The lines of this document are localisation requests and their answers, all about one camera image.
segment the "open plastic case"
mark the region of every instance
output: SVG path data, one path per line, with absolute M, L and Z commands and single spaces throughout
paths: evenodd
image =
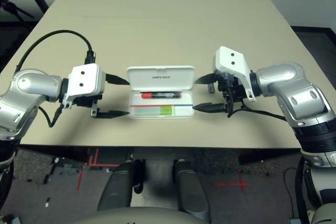
M 194 115 L 193 66 L 129 67 L 129 117 L 133 119 L 191 118 Z M 143 98 L 143 93 L 174 92 L 176 98 Z

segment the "tabletop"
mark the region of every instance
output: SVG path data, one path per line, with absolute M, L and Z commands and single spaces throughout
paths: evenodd
M 129 66 L 192 65 L 195 78 L 212 72 L 215 51 L 226 46 L 242 52 L 250 69 L 295 61 L 307 78 L 336 107 L 335 89 L 313 57 L 270 0 L 56 0 L 15 53 L 0 76 L 4 93 L 16 64 L 42 35 L 71 29 L 86 36 L 106 73 L 127 78 Z M 29 55 L 25 68 L 68 77 L 84 62 L 87 47 L 71 34 L 43 41 Z M 128 109 L 130 88 L 106 84 L 102 111 Z M 195 85 L 194 104 L 223 102 Z M 276 98 L 249 102 L 254 109 L 281 114 Z M 43 103 L 50 116 L 58 107 Z M 286 122 L 249 112 L 226 114 L 195 112 L 192 119 L 133 120 L 128 116 L 93 119 L 88 108 L 64 110 L 49 128 L 39 112 L 24 144 L 80 146 L 196 146 L 237 148 L 299 147 Z

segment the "black wire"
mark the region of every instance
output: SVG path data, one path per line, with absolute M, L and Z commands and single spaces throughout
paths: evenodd
M 48 125 L 51 125 L 51 120 L 50 120 L 50 118 L 48 116 L 48 113 L 42 107 L 40 107 L 40 106 L 38 107 L 38 109 L 41 110 L 42 113 L 43 113 L 43 115 L 46 117 L 46 119 L 48 121 Z
M 291 204 L 291 209 L 292 209 L 292 218 L 294 218 L 295 216 L 294 216 L 293 199 L 292 199 L 292 196 L 291 196 L 290 191 L 289 191 L 289 189 L 288 189 L 288 187 L 287 187 L 287 184 L 286 184 L 286 172 L 289 171 L 289 170 L 292 170 L 292 169 L 293 169 L 293 170 L 296 170 L 296 168 L 294 168 L 294 167 L 289 167 L 289 168 L 287 168 L 287 169 L 284 171 L 284 181 L 283 181 L 283 183 L 284 183 L 284 185 L 285 185 L 286 191 L 287 191 L 287 193 L 288 193 L 288 195 L 289 195 L 289 198 L 290 198 L 290 204 Z
M 23 63 L 25 62 L 25 60 L 27 59 L 28 55 L 30 54 L 30 52 L 38 45 L 40 44 L 43 40 L 45 40 L 46 38 L 52 36 L 52 35 L 55 35 L 55 34 L 63 34 L 63 33 L 68 33 L 68 34 L 74 34 L 74 35 L 77 35 L 78 37 L 80 37 L 82 40 L 85 41 L 85 43 L 88 45 L 88 48 L 89 48 L 89 51 L 92 51 L 92 47 L 91 47 L 91 44 L 90 42 L 82 35 L 82 34 L 79 34 L 78 32 L 76 31 L 71 31 L 71 30 L 57 30 L 57 31 L 52 31 L 44 36 L 42 36 L 41 38 L 39 38 L 37 41 L 35 41 L 29 48 L 28 50 L 25 52 L 25 54 L 22 56 L 19 64 L 16 66 L 16 69 L 15 69 L 15 72 L 18 72 L 20 71 Z
M 227 94 L 229 96 L 229 102 L 228 102 L 229 108 L 228 108 L 227 117 L 229 118 L 233 114 L 233 92 L 232 92 L 232 88 L 227 89 Z
M 47 121 L 48 121 L 48 125 L 50 128 L 52 128 L 57 119 L 59 118 L 59 116 L 62 114 L 62 109 L 64 108 L 63 104 L 61 104 L 58 109 L 55 111 L 55 115 L 54 115 L 54 118 L 52 119 L 53 121 L 50 120 L 49 116 L 48 116 L 48 113 L 42 108 L 42 107 L 38 107 L 39 110 L 42 111 L 43 115 L 46 117 Z
M 267 111 L 263 111 L 263 110 L 253 110 L 251 108 L 249 108 L 248 106 L 246 106 L 246 104 L 244 103 L 243 100 L 241 100 L 242 106 L 240 107 L 240 109 L 233 111 L 231 114 L 229 113 L 227 116 L 228 118 L 230 116 L 232 116 L 234 113 L 238 112 L 238 111 L 247 111 L 247 112 L 253 112 L 253 113 L 257 113 L 257 114 L 261 114 L 261 115 L 268 115 L 268 116 L 272 116 L 273 118 L 277 118 L 283 121 L 287 121 L 286 118 L 282 115 L 276 115 Z
M 302 224 L 309 224 L 309 218 L 307 215 L 307 207 L 302 193 L 302 180 L 303 180 L 303 167 L 305 165 L 305 159 L 301 157 L 298 168 L 295 174 L 295 196 L 296 204 L 298 207 L 298 213 Z
M 2 188 L 0 188 L 0 191 L 3 192 L 3 194 L 0 195 L 0 209 L 2 208 L 2 206 L 4 205 L 4 203 L 7 199 L 10 188 L 12 186 L 13 177 L 14 177 L 14 160 L 9 165 L 9 181 L 7 183 L 7 187 L 4 190 L 2 190 Z

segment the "red marker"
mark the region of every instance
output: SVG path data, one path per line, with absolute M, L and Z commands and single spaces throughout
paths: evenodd
M 144 92 L 141 97 L 143 99 L 180 98 L 181 92 Z

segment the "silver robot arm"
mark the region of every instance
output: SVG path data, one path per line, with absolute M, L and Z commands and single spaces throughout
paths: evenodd
M 335 113 L 321 90 L 306 79 L 302 66 L 286 62 L 254 73 L 243 54 L 220 47 L 214 57 L 213 70 L 214 73 L 199 78 L 196 83 L 218 82 L 218 90 L 223 92 L 227 104 L 203 103 L 194 109 L 207 113 L 227 112 L 230 117 L 232 102 L 244 98 L 254 102 L 260 95 L 276 96 L 301 144 L 305 163 L 310 166 L 305 172 L 305 182 L 310 199 L 315 198 L 314 205 L 318 208 L 312 223 L 333 219 L 336 211 Z
M 38 106 L 44 101 L 57 101 L 61 84 L 61 77 L 36 69 L 16 73 L 0 100 L 0 141 L 21 139 L 33 122 Z

